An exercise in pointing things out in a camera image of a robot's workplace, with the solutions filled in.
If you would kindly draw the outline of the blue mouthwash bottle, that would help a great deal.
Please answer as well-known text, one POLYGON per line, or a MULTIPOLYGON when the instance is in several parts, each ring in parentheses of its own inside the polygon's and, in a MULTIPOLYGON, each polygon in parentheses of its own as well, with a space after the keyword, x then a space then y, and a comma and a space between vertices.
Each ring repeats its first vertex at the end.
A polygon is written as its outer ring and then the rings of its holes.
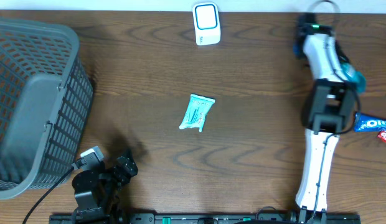
POLYGON ((367 86, 367 80, 363 74, 356 70, 350 63, 342 63, 341 68, 347 80, 355 84, 355 90, 358 94, 364 93, 367 86))

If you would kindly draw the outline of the teal wet wipes pack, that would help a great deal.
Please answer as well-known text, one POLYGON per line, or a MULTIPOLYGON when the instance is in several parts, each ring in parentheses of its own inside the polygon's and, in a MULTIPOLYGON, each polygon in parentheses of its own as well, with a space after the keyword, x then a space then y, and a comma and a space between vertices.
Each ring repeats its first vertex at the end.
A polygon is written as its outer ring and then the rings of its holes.
POLYGON ((205 119, 215 99, 191 94, 189 104, 179 129, 197 128, 201 133, 204 128, 205 119))

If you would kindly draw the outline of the blue Oreo cookie pack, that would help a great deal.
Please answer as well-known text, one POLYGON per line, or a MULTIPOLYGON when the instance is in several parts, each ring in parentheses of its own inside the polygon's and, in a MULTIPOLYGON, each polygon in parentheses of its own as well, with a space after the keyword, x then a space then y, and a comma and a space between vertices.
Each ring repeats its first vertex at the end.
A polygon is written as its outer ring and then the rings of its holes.
POLYGON ((355 132, 386 131, 386 120, 375 118, 366 114, 355 114, 355 132))

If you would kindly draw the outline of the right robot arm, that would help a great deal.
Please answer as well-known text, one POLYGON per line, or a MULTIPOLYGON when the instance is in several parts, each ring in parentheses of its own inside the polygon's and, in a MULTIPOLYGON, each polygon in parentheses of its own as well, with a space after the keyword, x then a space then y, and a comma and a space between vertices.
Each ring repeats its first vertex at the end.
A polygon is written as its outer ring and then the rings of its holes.
POLYGON ((308 61, 313 76, 313 87, 301 112, 306 152, 296 194, 299 222, 325 223, 332 157, 357 104, 357 85, 343 73, 342 65, 350 61, 332 26, 319 24, 315 13, 298 16, 294 50, 297 57, 308 61))

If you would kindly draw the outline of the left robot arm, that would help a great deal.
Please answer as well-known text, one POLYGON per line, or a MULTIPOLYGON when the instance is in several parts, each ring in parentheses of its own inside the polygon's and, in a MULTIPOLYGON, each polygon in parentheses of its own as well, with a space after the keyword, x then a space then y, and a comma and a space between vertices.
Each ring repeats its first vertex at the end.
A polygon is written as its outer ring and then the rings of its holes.
POLYGON ((106 168, 104 155, 98 146, 80 154, 74 168, 83 169, 72 180, 77 208, 72 223, 128 223, 120 208, 118 192, 138 174, 138 167, 129 149, 106 168))

